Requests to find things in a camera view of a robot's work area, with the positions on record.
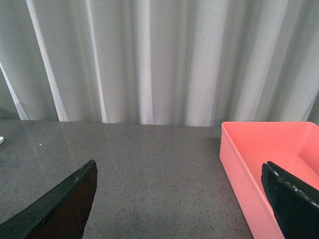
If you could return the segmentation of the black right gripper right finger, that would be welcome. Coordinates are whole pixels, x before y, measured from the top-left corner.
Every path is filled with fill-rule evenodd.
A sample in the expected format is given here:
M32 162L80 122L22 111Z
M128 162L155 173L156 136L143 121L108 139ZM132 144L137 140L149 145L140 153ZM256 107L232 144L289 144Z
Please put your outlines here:
M319 191L268 161L262 165L262 186L286 239L319 237Z

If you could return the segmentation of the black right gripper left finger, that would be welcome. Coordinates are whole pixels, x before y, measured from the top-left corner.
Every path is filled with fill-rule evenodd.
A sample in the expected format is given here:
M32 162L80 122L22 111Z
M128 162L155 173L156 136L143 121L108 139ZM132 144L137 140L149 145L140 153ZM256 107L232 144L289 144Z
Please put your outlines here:
M80 239L97 189L90 160L29 207L0 226L2 239Z

